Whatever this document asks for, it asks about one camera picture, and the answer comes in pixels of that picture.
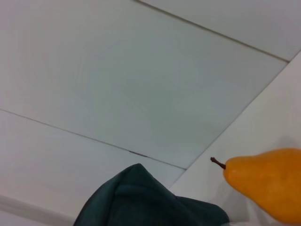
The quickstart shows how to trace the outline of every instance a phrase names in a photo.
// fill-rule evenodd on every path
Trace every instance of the dark green fabric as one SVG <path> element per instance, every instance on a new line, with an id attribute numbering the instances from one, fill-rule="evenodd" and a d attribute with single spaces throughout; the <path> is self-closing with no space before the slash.
<path id="1" fill-rule="evenodd" d="M 220 226 L 228 222 L 220 207 L 173 195 L 136 164 L 103 184 L 74 226 Z"/>

